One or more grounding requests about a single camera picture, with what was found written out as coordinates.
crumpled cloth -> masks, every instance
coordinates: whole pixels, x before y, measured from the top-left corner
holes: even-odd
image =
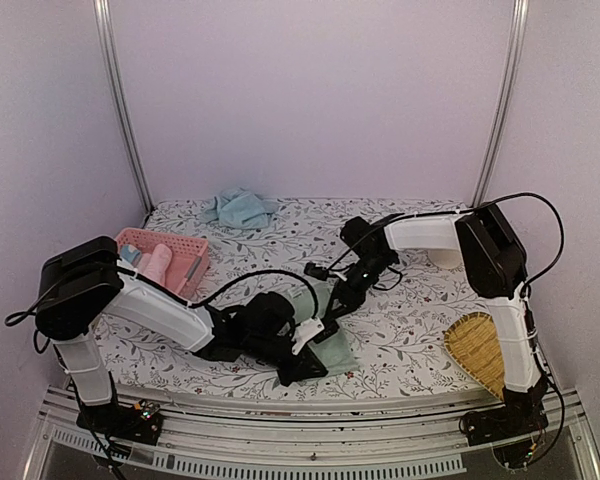
[[[206,223],[217,220],[224,227],[249,230],[268,227],[276,210],[275,202],[262,200],[244,188],[230,188],[214,197],[212,205],[202,212],[202,219]]]

yellow woven basket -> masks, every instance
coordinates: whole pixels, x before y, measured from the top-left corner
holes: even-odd
[[[456,363],[501,401],[504,361],[491,315],[473,312],[444,333],[444,346]]]

patterned tablecloth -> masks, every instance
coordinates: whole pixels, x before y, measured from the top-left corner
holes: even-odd
[[[211,266],[197,295],[214,292],[227,280],[259,268],[282,267],[302,273],[307,261],[328,264],[345,248],[338,238],[344,222],[356,215],[370,221],[394,212],[447,210],[452,202],[412,200],[280,199],[268,228],[234,230],[202,223],[204,202],[165,202],[147,228],[206,237]],[[484,310],[468,286],[462,267],[440,270],[424,251],[400,253],[404,279],[390,292],[371,290],[365,305],[340,324],[360,369],[306,380],[285,388],[275,371],[251,358],[212,363],[133,323],[103,318],[96,338],[117,382],[140,387],[250,399],[369,399],[479,388],[446,354],[443,332],[466,313]],[[383,282],[395,278],[388,273]],[[216,303],[243,303],[254,293],[293,284],[264,276],[239,284]]]

white wall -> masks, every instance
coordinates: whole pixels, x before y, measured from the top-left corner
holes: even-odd
[[[157,200],[266,195],[469,201],[512,1],[112,2]]]
[[[13,480],[53,353],[3,318],[37,295],[42,263],[138,224],[91,2],[0,0],[0,480]]]
[[[521,69],[490,196],[532,190],[564,217],[563,260],[534,286],[550,360],[575,385],[600,447],[600,1],[531,2]],[[531,200],[507,209],[530,270],[557,246],[551,214]]]

pink basket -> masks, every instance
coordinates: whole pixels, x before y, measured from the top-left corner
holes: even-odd
[[[159,243],[169,247],[173,258],[165,274],[165,286],[186,299],[191,298],[209,268],[209,242],[204,238],[125,228],[116,237],[116,242],[118,249],[133,245],[142,253],[152,253]]]

